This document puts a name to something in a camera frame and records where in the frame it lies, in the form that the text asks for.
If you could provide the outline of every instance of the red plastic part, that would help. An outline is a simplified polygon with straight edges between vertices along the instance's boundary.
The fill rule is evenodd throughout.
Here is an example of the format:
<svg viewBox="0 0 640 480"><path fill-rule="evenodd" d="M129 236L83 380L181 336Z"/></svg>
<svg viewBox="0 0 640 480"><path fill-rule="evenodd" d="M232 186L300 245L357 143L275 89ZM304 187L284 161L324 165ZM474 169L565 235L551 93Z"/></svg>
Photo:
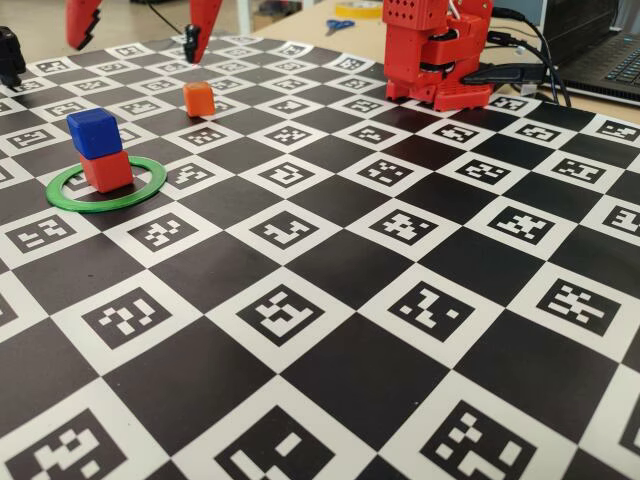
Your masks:
<svg viewBox="0 0 640 480"><path fill-rule="evenodd" d="M67 0L67 43L81 50L93 38L101 0Z"/></svg>
<svg viewBox="0 0 640 480"><path fill-rule="evenodd" d="M481 107L489 102L491 85L467 86L460 79L478 70L493 0L456 2L460 19L447 13L448 3L384 0L388 98L410 97L433 103L436 110ZM457 37L434 39L450 31L457 32Z"/></svg>
<svg viewBox="0 0 640 480"><path fill-rule="evenodd" d="M80 155L87 181L100 193L133 183L129 154L125 150L89 160Z"/></svg>
<svg viewBox="0 0 640 480"><path fill-rule="evenodd" d="M191 0L191 23L200 27L198 48L196 48L193 63L200 63L202 59L221 4L222 0Z"/></svg>

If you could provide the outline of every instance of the green plastic ring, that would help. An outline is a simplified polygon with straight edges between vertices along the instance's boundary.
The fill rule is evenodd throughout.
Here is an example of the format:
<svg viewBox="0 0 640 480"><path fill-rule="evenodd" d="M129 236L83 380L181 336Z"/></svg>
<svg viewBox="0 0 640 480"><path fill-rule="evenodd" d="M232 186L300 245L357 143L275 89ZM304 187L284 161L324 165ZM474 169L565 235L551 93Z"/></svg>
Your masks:
<svg viewBox="0 0 640 480"><path fill-rule="evenodd" d="M71 177L82 171L82 165L78 164L60 173L56 178L49 182L46 190L47 200L51 205L62 208L63 210L82 213L97 213L130 207L131 205L136 205L137 203L155 195L167 179L167 171L162 164L155 160L151 160L150 158L134 156L129 157L129 163L133 166L141 167L151 172L151 181L137 192L125 195L124 197L113 200L104 200L101 202L81 202L79 200L67 198L64 193L62 193L62 188Z"/></svg>

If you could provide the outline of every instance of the red cube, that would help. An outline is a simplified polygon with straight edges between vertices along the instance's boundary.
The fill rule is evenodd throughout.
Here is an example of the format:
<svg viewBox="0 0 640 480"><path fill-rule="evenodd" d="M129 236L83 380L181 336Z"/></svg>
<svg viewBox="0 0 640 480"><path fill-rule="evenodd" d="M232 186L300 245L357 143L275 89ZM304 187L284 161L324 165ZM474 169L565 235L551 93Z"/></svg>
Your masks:
<svg viewBox="0 0 640 480"><path fill-rule="evenodd" d="M126 150L89 160L80 155L87 181L100 193L133 183L133 173Z"/></svg>

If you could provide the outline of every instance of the black cable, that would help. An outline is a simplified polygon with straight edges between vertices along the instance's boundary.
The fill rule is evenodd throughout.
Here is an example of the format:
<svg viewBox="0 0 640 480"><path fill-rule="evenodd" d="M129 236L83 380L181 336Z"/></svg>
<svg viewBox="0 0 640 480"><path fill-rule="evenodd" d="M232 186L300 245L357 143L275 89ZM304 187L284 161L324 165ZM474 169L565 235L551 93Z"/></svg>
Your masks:
<svg viewBox="0 0 640 480"><path fill-rule="evenodd" d="M166 24L167 24L167 25L169 25L171 28L173 28L173 30L174 30L178 35L182 35L182 32L181 32L180 30L178 30L178 29L176 28L176 26L175 26L173 23L171 23L169 20L167 20L166 18L164 18L164 17L162 16L162 14L161 14L159 11L157 11L157 10L156 10L156 8L155 8L152 4L150 4L150 3L149 3L149 0L145 0L145 2L144 2L144 3L146 3L146 4L147 4L147 6L148 6L152 11L153 11L153 13L155 13L156 15L158 15L158 17L160 17L164 23L166 23Z"/></svg>

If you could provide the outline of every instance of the blue scissors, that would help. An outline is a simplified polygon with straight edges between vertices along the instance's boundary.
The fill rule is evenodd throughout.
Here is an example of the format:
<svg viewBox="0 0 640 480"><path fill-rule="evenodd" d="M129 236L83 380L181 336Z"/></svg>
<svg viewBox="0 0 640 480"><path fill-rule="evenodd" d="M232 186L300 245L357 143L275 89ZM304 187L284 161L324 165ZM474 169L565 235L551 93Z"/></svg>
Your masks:
<svg viewBox="0 0 640 480"><path fill-rule="evenodd" d="M327 37L329 35L333 35L338 30L342 30L343 28L353 27L356 24L353 20L327 20L327 27L329 27L329 31L327 32Z"/></svg>

